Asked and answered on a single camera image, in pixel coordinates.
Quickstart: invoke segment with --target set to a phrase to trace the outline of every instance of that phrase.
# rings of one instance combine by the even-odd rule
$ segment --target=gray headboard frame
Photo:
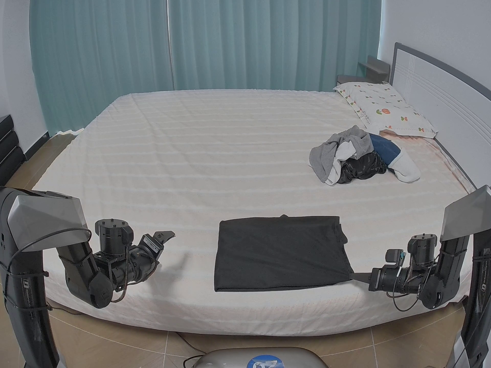
[[[410,48],[409,46],[403,45],[399,42],[396,42],[394,45],[394,56],[392,58],[392,67],[391,67],[391,72],[390,72],[390,84],[393,85],[394,81],[394,74],[395,74],[395,67],[396,67],[396,58],[397,58],[397,51],[401,50],[404,52],[407,52],[417,58],[420,58],[438,68],[441,70],[444,70],[445,72],[449,73],[450,75],[456,77],[457,79],[461,80],[463,83],[467,84],[468,86],[472,87],[474,90],[482,94],[484,97],[486,97],[488,100],[491,101],[491,90],[482,85],[481,83],[477,82],[475,79],[471,78],[469,75],[464,74],[462,71],[457,70],[456,68],[444,63],[443,61],[436,59],[434,57],[429,56],[426,53],[420,52],[416,49]],[[457,164],[459,169],[463,172],[463,174],[467,177],[467,179],[472,183],[472,185],[476,187],[474,182],[470,179],[470,177],[467,175],[467,173],[464,171],[464,169],[459,165],[459,163],[452,157],[451,153],[445,149],[445,146],[442,145],[438,141],[438,135],[435,138],[436,142],[439,144],[439,146],[445,151],[445,153],[452,159],[454,163]]]

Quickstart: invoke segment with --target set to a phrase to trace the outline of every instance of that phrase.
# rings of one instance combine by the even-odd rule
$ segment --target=curtain
[[[331,91],[377,56],[382,0],[169,0],[175,89]]]
[[[117,97],[173,90],[167,0],[31,0],[32,69],[53,135]]]

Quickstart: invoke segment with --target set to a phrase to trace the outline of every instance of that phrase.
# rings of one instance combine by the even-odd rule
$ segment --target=white wall
[[[491,0],[383,0],[378,55],[394,43],[457,68],[491,89]]]
[[[10,114],[26,152],[46,131],[29,42],[30,0],[0,0],[0,117]]]

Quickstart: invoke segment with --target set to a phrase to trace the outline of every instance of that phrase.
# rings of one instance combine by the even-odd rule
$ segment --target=white pillow
[[[390,84],[348,82],[334,88],[353,107],[367,132],[434,138],[435,128]]]

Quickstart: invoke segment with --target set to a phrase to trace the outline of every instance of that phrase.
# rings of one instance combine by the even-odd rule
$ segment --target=bed
[[[402,57],[395,64],[396,89],[414,77],[401,73],[404,64]],[[421,91],[414,84],[405,95],[400,92],[410,103]],[[384,264],[386,249],[405,249],[410,236],[439,234],[445,206],[474,189],[469,174],[474,165],[457,167],[462,151],[448,155],[448,141],[396,136],[391,139],[406,148],[421,170],[420,180],[407,184],[386,173],[346,186],[322,184],[309,166],[310,149],[353,125],[362,127],[335,93],[193,90],[118,98],[34,189],[80,198],[90,228],[113,217],[131,225],[135,240],[156,230],[173,230],[176,237],[147,282],[102,310],[71,296],[56,250],[45,251],[47,297],[106,320],[201,334],[326,335],[425,312],[418,303],[401,313],[385,293],[369,292],[356,281],[297,291],[214,292],[221,220],[338,215],[351,266],[365,272]],[[97,236],[90,244],[99,250]],[[470,270],[467,255],[452,301],[468,292]],[[408,307],[414,296],[399,300]]]

